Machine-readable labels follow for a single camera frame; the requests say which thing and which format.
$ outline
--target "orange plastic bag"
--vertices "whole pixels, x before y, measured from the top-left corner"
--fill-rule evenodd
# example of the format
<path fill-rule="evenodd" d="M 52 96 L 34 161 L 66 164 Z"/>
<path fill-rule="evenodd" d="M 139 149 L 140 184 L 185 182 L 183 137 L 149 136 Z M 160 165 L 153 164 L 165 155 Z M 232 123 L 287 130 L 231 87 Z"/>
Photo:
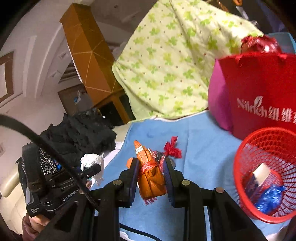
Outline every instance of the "orange plastic bag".
<path fill-rule="evenodd" d="M 140 172 L 138 177 L 138 184 L 140 188 L 140 195 L 145 200 L 145 203 L 154 202 L 154 198 L 166 194 L 165 179 L 161 173 L 157 163 L 152 158 L 150 151 L 142 146 L 138 141 L 134 141 L 137 158 L 140 161 Z M 126 166 L 130 168 L 130 158 Z"/>

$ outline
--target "metal screw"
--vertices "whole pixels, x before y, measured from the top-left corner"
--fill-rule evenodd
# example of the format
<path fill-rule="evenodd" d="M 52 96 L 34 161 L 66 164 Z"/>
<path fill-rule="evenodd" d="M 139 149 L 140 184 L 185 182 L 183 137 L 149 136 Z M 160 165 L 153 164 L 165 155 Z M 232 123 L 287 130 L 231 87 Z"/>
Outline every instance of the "metal screw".
<path fill-rule="evenodd" d="M 182 183 L 183 186 L 188 186 L 190 184 L 190 181 L 184 179 L 181 183 Z"/>
<path fill-rule="evenodd" d="M 216 188 L 216 192 L 218 192 L 218 193 L 223 193 L 223 192 L 224 192 L 224 188 L 222 188 L 222 187 L 217 187 L 217 188 Z"/>
<path fill-rule="evenodd" d="M 119 186 L 121 183 L 122 183 L 122 181 L 119 179 L 113 181 L 113 185 L 115 185 L 115 186 Z"/>

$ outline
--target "basket rim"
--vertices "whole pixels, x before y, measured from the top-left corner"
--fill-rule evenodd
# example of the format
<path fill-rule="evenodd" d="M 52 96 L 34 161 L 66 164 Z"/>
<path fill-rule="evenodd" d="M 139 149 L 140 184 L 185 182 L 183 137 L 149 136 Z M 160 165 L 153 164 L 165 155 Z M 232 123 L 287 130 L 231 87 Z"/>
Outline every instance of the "basket rim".
<path fill-rule="evenodd" d="M 247 197 L 247 195 L 244 191 L 244 188 L 242 186 L 242 177 L 240 175 L 240 172 L 235 171 L 235 170 L 239 170 L 240 164 L 237 160 L 239 159 L 242 149 L 248 143 L 249 139 L 251 137 L 253 137 L 254 135 L 257 135 L 257 134 L 259 134 L 261 132 L 265 132 L 265 131 L 282 131 L 282 132 L 289 133 L 290 135 L 296 137 L 296 133 L 294 133 L 290 130 L 287 130 L 285 128 L 282 128 L 282 127 L 261 128 L 259 130 L 252 132 L 251 134 L 249 134 L 240 144 L 239 148 L 237 149 L 236 155 L 234 157 L 234 164 L 233 164 L 234 183 L 237 188 L 237 192 L 239 194 L 240 202 L 251 212 L 251 214 L 254 217 L 256 217 L 259 220 L 262 220 L 265 223 L 282 223 L 282 222 L 285 222 L 285 221 L 293 218 L 296 215 L 296 210 L 294 210 L 293 212 L 291 212 L 285 216 L 282 216 L 282 217 L 271 217 L 269 215 L 266 215 L 266 214 L 260 212 L 259 210 L 257 210 L 255 205 Z"/>

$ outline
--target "black cord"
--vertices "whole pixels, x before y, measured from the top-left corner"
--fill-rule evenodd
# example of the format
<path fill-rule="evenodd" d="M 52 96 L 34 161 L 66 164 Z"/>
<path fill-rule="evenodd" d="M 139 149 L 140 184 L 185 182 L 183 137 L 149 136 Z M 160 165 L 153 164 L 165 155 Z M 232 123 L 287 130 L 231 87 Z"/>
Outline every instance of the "black cord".
<path fill-rule="evenodd" d="M 140 235 L 143 235 L 143 236 L 146 236 L 146 237 L 149 237 L 149 238 L 152 238 L 156 241 L 161 241 L 159 238 L 155 237 L 154 235 L 152 234 L 148 234 L 148 233 L 145 233 L 143 231 L 140 231 L 140 230 L 137 230 L 137 229 L 133 229 L 131 227 L 128 227 L 122 223 L 119 223 L 119 227 L 124 229 L 124 230 L 127 230 L 127 231 L 130 231 L 130 232 L 133 232 L 133 233 L 136 233 L 136 234 L 140 234 Z"/>
<path fill-rule="evenodd" d="M 2 115 L 2 114 L 0 114 L 0 126 L 5 126 L 9 129 L 12 129 L 14 131 L 21 133 L 22 135 L 26 136 L 31 141 L 33 141 L 38 147 L 40 147 L 42 150 L 44 150 L 48 155 L 52 156 L 58 163 L 60 163 L 62 165 L 62 167 L 65 169 L 65 171 L 68 172 L 68 174 L 74 179 L 74 181 L 77 183 L 78 187 L 84 192 L 85 197 L 91 203 L 91 205 L 96 210 L 99 210 L 99 204 L 91 196 L 88 188 L 84 185 L 84 183 L 82 182 L 82 180 L 78 176 L 78 174 L 71 168 L 71 166 L 67 163 L 67 161 L 53 147 L 51 147 L 45 140 L 42 139 L 42 137 L 37 135 L 29 127 L 27 127 L 23 123 L 19 122 L 18 120 L 11 118 L 9 116 L 6 116 L 6 115 Z M 147 236 L 147 237 L 152 238 L 156 241 L 161 241 L 159 238 L 157 238 L 151 234 L 139 231 L 137 229 L 133 229 L 133 228 L 128 227 L 124 224 L 119 223 L 119 226 L 124 230 Z"/>

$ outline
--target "yellow green floral fabric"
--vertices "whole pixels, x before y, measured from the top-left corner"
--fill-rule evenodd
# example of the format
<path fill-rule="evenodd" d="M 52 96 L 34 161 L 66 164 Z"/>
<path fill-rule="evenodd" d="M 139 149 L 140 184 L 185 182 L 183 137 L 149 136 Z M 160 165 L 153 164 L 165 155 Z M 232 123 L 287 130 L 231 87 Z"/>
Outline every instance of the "yellow green floral fabric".
<path fill-rule="evenodd" d="M 215 58 L 261 35 L 249 21 L 201 0 L 159 0 L 112 66 L 136 119 L 176 118 L 207 108 Z"/>

